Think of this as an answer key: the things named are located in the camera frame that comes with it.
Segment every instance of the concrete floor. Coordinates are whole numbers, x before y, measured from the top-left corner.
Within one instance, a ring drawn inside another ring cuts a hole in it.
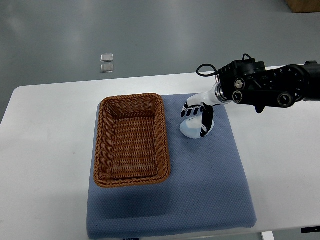
[[[320,62],[319,39],[320,13],[293,14],[284,0],[1,0],[0,120],[19,86],[192,73],[243,53],[266,66]],[[103,53],[114,54],[113,73],[100,73]]]

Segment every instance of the robotic hand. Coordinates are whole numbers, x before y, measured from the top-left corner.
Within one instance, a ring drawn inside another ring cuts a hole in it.
[[[213,68],[214,73],[204,75],[199,70],[204,66]],[[286,65],[266,70],[263,61],[256,62],[248,54],[218,71],[211,64],[198,67],[196,73],[202,77],[215,76],[212,90],[196,94],[186,101],[181,117],[191,112],[202,116],[187,118],[180,125],[181,132],[188,138],[198,139],[209,134],[214,127],[214,106],[230,102],[255,106],[260,114],[265,107],[289,108],[296,102],[320,101],[320,64],[307,61],[304,65]]]

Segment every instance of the white object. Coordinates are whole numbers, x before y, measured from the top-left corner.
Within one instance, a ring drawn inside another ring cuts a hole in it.
[[[99,102],[116,95],[202,93],[211,89],[212,82],[211,77],[186,73],[17,88],[0,125],[1,238],[87,240]],[[225,108],[250,187],[256,225],[143,239],[320,226],[320,102],[266,107],[262,114],[247,105],[230,103]]]
[[[262,240],[275,240],[274,234],[272,231],[264,231],[261,233]]]
[[[212,120],[211,129],[209,130],[207,135],[211,133],[211,131],[214,129],[214,126],[215,121]],[[180,131],[190,139],[200,139],[202,128],[205,128],[205,126],[202,125],[202,116],[189,117],[180,124]]]

